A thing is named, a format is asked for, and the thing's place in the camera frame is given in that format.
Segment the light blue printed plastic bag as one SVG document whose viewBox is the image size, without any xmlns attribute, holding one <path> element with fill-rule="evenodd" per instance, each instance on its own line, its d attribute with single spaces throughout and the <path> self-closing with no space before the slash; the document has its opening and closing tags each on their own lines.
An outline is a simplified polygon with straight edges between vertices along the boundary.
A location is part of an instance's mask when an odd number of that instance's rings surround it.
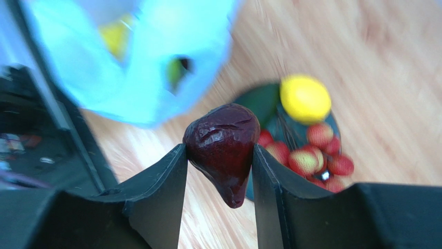
<svg viewBox="0 0 442 249">
<path fill-rule="evenodd" d="M 152 128 L 187 112 L 228 61 L 240 1 L 24 1 L 25 14 L 55 85 L 79 107 Z M 123 61 L 106 48 L 93 20 L 120 8 L 133 15 Z M 170 92 L 167 66 L 191 60 Z"/>
</svg>

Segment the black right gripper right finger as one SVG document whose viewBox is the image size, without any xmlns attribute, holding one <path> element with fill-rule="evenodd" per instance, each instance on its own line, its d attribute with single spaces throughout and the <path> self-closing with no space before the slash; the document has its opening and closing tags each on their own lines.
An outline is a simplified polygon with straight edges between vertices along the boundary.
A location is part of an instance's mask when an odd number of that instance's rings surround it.
<svg viewBox="0 0 442 249">
<path fill-rule="evenodd" d="M 256 145 L 259 248 L 441 248 L 441 188 L 356 183 L 329 192 Z"/>
</svg>

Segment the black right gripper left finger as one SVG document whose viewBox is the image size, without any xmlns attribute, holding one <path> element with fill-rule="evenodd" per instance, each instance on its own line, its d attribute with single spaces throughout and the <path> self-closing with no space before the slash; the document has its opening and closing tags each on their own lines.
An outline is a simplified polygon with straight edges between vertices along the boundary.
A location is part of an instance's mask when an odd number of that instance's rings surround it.
<svg viewBox="0 0 442 249">
<path fill-rule="evenodd" d="M 177 248 L 186 147 L 98 196 L 1 191 L 1 248 Z"/>
</svg>

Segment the red strawberry bunch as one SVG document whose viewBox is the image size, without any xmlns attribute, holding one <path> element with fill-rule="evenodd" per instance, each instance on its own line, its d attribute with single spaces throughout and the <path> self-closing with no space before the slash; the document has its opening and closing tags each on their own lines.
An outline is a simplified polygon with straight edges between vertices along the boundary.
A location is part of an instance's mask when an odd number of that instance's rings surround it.
<svg viewBox="0 0 442 249">
<path fill-rule="evenodd" d="M 269 131 L 262 129 L 258 144 L 280 164 L 311 183 L 331 192 L 344 190 L 340 176 L 352 175 L 354 163 L 340 151 L 340 138 L 331 125 L 322 122 L 307 127 L 306 138 L 306 145 L 290 150 L 287 142 L 274 140 Z"/>
</svg>

